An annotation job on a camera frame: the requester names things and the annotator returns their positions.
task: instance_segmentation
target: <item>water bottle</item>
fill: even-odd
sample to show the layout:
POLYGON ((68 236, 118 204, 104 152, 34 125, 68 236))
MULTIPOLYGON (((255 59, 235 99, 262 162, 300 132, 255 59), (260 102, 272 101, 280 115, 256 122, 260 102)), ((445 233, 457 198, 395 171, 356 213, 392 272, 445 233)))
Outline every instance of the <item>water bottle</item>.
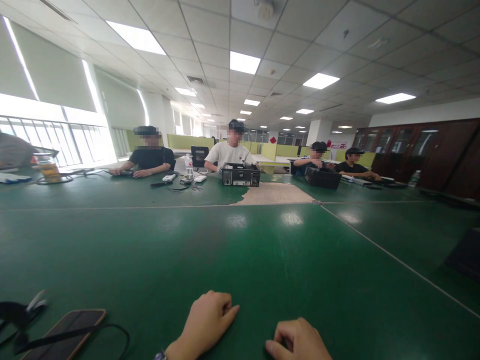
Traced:
POLYGON ((194 161, 188 153, 185 155, 186 179, 192 181, 194 179, 194 161))
POLYGON ((411 176, 410 181, 408 182, 408 186, 411 186, 411 187, 417 186, 417 183, 420 180, 420 172, 421 172, 420 170, 415 171, 415 173, 411 176))

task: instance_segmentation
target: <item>green table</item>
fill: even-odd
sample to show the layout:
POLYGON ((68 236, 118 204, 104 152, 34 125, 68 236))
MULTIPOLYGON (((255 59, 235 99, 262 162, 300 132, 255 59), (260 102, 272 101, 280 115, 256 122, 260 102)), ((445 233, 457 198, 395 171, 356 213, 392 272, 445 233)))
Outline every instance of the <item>green table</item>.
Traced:
MULTIPOLYGON (((442 265, 478 213, 415 189, 332 191, 289 175, 262 181, 323 204, 227 206, 247 189, 215 174, 202 191, 150 189, 161 177, 0 187, 0 299, 48 289, 32 339, 70 310, 105 308, 132 336, 129 359, 152 359, 213 289, 240 312, 206 359, 268 359, 276 323, 299 316, 334 359, 478 359, 480 286, 442 265)), ((123 341, 104 330, 78 358, 116 359, 123 341)))

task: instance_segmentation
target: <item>electronic device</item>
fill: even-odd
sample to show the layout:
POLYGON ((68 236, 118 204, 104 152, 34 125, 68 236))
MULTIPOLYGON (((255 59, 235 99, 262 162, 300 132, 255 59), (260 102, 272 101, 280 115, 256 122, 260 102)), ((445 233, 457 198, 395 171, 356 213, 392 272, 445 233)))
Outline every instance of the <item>electronic device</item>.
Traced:
POLYGON ((342 175, 327 167, 307 166, 305 169, 305 180, 312 186, 336 190, 341 178, 342 175))
POLYGON ((197 176, 196 178, 193 179, 195 183, 201 183, 204 182, 207 177, 205 175, 200 175, 197 176))
POLYGON ((162 181, 164 182, 171 182, 173 179, 175 179, 175 177, 177 176, 177 174, 170 174, 170 175, 165 175, 162 179, 162 181))
POLYGON ((255 165, 226 162, 221 168, 224 186, 260 186, 260 169, 255 165))
MULTIPOLYGON (((105 318, 107 311, 104 309, 93 310, 74 310, 61 318, 54 325, 44 338, 59 335, 65 331, 74 331, 97 326, 105 318)), ((91 333, 72 337, 65 341, 59 341, 54 346, 40 346, 27 352, 21 360, 70 360, 80 350, 82 345, 87 341, 91 333)))

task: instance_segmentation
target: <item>white device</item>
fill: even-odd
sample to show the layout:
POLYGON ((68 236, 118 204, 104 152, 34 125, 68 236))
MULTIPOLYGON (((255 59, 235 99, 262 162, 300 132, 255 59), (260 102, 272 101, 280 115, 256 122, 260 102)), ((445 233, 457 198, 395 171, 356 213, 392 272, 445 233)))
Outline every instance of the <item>white device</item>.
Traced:
POLYGON ((177 176, 177 174, 171 174, 171 175, 165 175, 162 179, 162 181, 172 181, 173 179, 175 179, 175 177, 177 176))
POLYGON ((207 177, 205 175, 200 175, 200 176, 197 176, 196 178, 194 178, 193 181, 195 183, 201 183, 201 182, 205 181, 206 178, 207 177))

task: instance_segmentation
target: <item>finger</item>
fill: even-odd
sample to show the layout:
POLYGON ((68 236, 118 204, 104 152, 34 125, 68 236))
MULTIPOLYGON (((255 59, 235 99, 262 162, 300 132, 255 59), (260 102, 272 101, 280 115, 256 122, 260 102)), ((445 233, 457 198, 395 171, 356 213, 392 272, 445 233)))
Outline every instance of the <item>finger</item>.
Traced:
POLYGON ((294 357, 282 344, 273 340, 267 340, 265 342, 265 349, 275 360, 289 360, 294 357))

